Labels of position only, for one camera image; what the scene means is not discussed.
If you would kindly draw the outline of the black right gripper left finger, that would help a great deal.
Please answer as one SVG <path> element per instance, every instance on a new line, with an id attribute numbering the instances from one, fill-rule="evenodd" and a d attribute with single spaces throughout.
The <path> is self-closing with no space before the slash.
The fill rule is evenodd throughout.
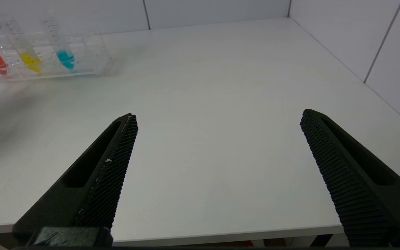
<path id="1" fill-rule="evenodd" d="M 14 224 L 19 247 L 110 247 L 138 135 L 137 118 L 114 120 Z"/>

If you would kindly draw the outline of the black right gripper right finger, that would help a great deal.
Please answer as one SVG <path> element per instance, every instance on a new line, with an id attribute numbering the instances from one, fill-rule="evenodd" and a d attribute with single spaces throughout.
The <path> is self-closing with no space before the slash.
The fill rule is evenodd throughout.
<path id="1" fill-rule="evenodd" d="M 300 126 L 351 247 L 400 247 L 400 176 L 323 113 Z"/>

